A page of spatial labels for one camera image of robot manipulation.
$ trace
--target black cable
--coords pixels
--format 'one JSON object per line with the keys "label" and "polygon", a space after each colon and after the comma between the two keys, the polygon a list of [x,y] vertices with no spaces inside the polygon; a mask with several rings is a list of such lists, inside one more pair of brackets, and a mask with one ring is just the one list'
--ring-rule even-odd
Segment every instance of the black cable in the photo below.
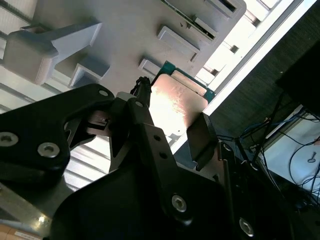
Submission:
{"label": "black cable", "polygon": [[319,162],[319,164],[318,164],[318,167],[316,168],[314,177],[312,178],[313,181],[312,181],[312,184],[311,184],[310,197],[311,197],[312,191],[313,191],[313,189],[314,189],[315,181],[316,181],[316,178],[317,178],[317,175],[318,175],[319,172],[320,172],[320,162]]}
{"label": "black cable", "polygon": [[269,168],[268,168],[268,164],[267,164],[267,160],[266,160],[266,156],[265,156],[265,147],[262,146],[261,150],[262,150],[261,154],[263,156],[263,161],[264,161],[266,172],[269,175],[269,178],[270,178],[271,182],[274,184],[274,186],[276,186],[276,188],[279,189],[277,183],[275,182],[275,180],[273,179],[273,177],[271,176],[271,174],[269,172]]}
{"label": "black cable", "polygon": [[300,149],[304,148],[305,146],[310,146],[310,145],[314,144],[315,142],[319,141],[319,139],[320,139],[320,136],[319,136],[316,140],[311,141],[311,142],[309,142],[309,143],[307,143],[307,144],[304,144],[304,145],[300,146],[297,150],[294,151],[294,153],[293,153],[292,156],[290,157],[289,164],[288,164],[289,175],[290,175],[290,178],[292,179],[292,181],[294,182],[295,185],[298,185],[298,183],[294,180],[294,178],[293,178],[293,176],[292,176],[292,172],[291,172],[291,163],[292,163],[292,160],[293,160],[294,156],[296,155],[296,153],[297,153]]}
{"label": "black cable", "polygon": [[265,144],[266,136],[267,136],[268,133],[269,133],[269,130],[270,130],[271,126],[272,126],[272,122],[273,122],[273,120],[275,119],[276,113],[277,113],[277,111],[278,111],[278,109],[279,109],[279,106],[280,106],[280,104],[281,104],[281,102],[282,102],[282,99],[283,99],[283,97],[284,97],[284,94],[285,94],[285,92],[282,92],[282,93],[280,94],[279,99],[278,99],[278,101],[277,101],[277,103],[276,103],[276,105],[275,105],[275,107],[274,107],[274,110],[273,110],[273,112],[272,112],[272,114],[271,114],[271,117],[270,117],[270,121],[268,122],[268,125],[266,126],[266,129],[265,129],[265,131],[264,131],[264,133],[263,133],[263,136],[262,136],[262,138],[261,138],[261,140],[260,140],[260,144],[259,144],[258,148],[256,149],[255,154],[254,154],[254,156],[253,156],[253,159],[252,159],[252,162],[253,162],[253,163],[257,160],[258,155],[259,155],[259,153],[260,153],[263,145]]}
{"label": "black cable", "polygon": [[297,140],[295,140],[295,139],[292,138],[291,136],[285,134],[284,132],[282,132],[282,131],[278,131],[278,132],[281,133],[281,134],[283,134],[283,135],[285,135],[285,136],[287,136],[288,138],[290,138],[292,141],[296,142],[297,144],[304,145],[303,143],[298,142]]}
{"label": "black cable", "polygon": [[299,118],[299,119],[304,119],[304,120],[311,121],[313,123],[320,123],[320,121],[318,119],[316,119],[316,118],[310,119],[310,118],[306,118],[306,117],[303,117],[303,116],[296,116],[296,117]]}

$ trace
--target bolt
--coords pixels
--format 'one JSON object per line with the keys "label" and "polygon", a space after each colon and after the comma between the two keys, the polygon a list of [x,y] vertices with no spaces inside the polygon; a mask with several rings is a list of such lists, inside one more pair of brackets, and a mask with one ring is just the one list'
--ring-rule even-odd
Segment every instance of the bolt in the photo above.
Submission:
{"label": "bolt", "polygon": [[136,101],[135,104],[137,104],[139,107],[143,107],[143,106],[144,106],[144,105],[143,105],[141,102],[139,102],[139,101]]}
{"label": "bolt", "polygon": [[106,97],[109,95],[106,91],[103,91],[103,90],[100,90],[99,93]]}
{"label": "bolt", "polygon": [[254,236],[254,230],[253,230],[253,228],[252,228],[251,225],[250,225],[246,220],[244,220],[242,217],[240,217],[239,225],[240,225],[241,230],[244,231],[244,233],[247,234],[249,237],[252,238],[252,237]]}
{"label": "bolt", "polygon": [[224,147],[227,151],[231,152],[231,149],[230,149],[226,144],[223,144],[223,147]]}
{"label": "bolt", "polygon": [[0,132],[0,147],[11,147],[18,142],[19,138],[12,132]]}
{"label": "bolt", "polygon": [[39,145],[38,153],[45,158],[55,158],[60,152],[58,145],[52,142],[44,142]]}
{"label": "bolt", "polygon": [[187,210],[186,201],[179,195],[173,195],[171,203],[173,207],[180,213],[184,213]]}

